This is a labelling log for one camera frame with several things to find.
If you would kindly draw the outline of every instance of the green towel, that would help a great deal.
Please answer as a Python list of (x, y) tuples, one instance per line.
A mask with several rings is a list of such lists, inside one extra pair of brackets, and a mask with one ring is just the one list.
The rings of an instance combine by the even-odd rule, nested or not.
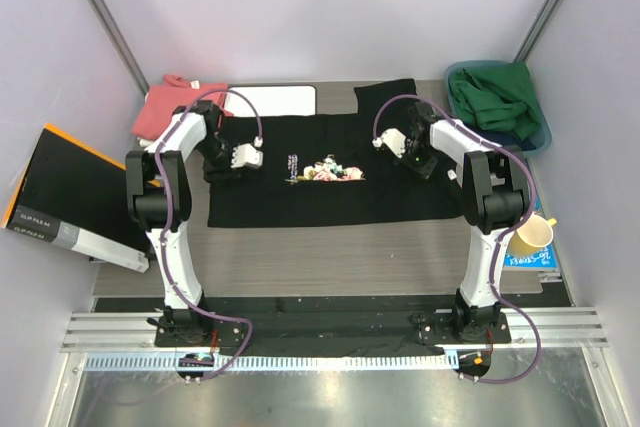
[(521, 140), (540, 128), (540, 105), (523, 62), (462, 69), (449, 77), (449, 87), (465, 124)]

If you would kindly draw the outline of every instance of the black cloth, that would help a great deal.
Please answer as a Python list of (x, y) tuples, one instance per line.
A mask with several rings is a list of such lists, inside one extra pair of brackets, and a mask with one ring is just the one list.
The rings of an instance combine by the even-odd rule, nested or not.
[[(320, 227), (461, 215), (446, 175), (452, 162), (443, 157), (424, 181), (396, 165), (388, 151), (377, 151), (371, 144), (380, 106), (395, 95), (415, 92), (413, 80), (385, 82), (356, 89), (357, 114), (263, 118), (262, 168), (245, 172), (241, 179), (211, 184), (208, 225)], [(398, 127), (408, 134), (406, 107), (411, 102), (390, 106), (380, 129)], [(220, 135), (235, 144), (247, 142), (255, 133), (255, 119), (231, 117), (225, 119)], [(287, 182), (296, 174), (296, 164), (297, 174), (302, 175), (306, 166), (329, 154), (345, 168), (360, 168), (366, 180)]]

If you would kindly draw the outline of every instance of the gray wall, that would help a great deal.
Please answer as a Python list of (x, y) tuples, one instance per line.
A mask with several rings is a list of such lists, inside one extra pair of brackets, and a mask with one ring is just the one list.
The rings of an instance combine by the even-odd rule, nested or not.
[(553, 132), (534, 163), (572, 292), (594, 305), (640, 404), (640, 3), (565, 0), (529, 62)]
[[(85, 0), (0, 0), (0, 208), (45, 122), (124, 158), (141, 98)], [(0, 423), (43, 425), (71, 311), (86, 311), (96, 268), (0, 231)]]
[(543, 0), (106, 0), (151, 82), (440, 78), (511, 59)]

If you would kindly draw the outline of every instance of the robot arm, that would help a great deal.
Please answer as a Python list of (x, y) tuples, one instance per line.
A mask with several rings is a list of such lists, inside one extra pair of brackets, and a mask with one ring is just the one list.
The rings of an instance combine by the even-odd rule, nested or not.
[[(150, 183), (159, 172), (154, 161), (156, 152), (160, 152), (162, 163), (167, 171), (173, 200), (172, 224), (165, 233), (167, 264), (171, 266), (171, 275), (184, 296), (194, 305), (208, 310), (205, 305), (202, 286), (196, 278), (187, 242), (187, 224), (191, 215), (191, 193), (187, 181), (185, 161), (194, 149), (205, 158), (206, 175), (237, 174), (239, 169), (259, 168), (262, 165), (262, 152), (256, 149), (262, 143), (255, 139), (254, 144), (228, 145), (218, 136), (220, 109), (210, 101), (199, 102), (184, 119), (183, 108), (174, 113), (171, 124), (160, 139), (144, 151), (129, 152), (126, 158), (127, 199), (131, 217), (146, 232), (161, 263), (164, 282), (164, 319), (163, 325), (178, 328), (210, 332), (210, 319), (205, 319), (188, 308), (176, 294), (173, 285), (165, 275), (161, 256), (161, 232), (167, 222), (167, 199), (164, 188)], [(172, 132), (165, 143), (166, 132)]]
[[(418, 176), (428, 179), (437, 163), (436, 151), (443, 152), (457, 164), (458, 173), (449, 171), (451, 180), (461, 180), (462, 210), (471, 226), (471, 246), (467, 270), (456, 293), (454, 321), (457, 336), (473, 342), (484, 337), (495, 326), (500, 304), (490, 285), (492, 257), (498, 237), (518, 223), (529, 207), (529, 189), (524, 174), (511, 160), (463, 134), (456, 125), (438, 120), (429, 106), (421, 102), (409, 108), (412, 120), (411, 136), (397, 129), (388, 129), (374, 139), (373, 145), (383, 146), (399, 162)], [(507, 150), (521, 156), (518, 148)], [(500, 277), (506, 246), (513, 234), (500, 241), (494, 285)]]

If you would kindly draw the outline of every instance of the yellow mug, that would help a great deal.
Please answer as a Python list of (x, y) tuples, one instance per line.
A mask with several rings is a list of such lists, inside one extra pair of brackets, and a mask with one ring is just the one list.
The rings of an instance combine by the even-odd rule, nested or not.
[(553, 226), (556, 223), (556, 219), (547, 220), (539, 215), (532, 215), (513, 234), (507, 253), (514, 257), (527, 257), (544, 249), (553, 240)]

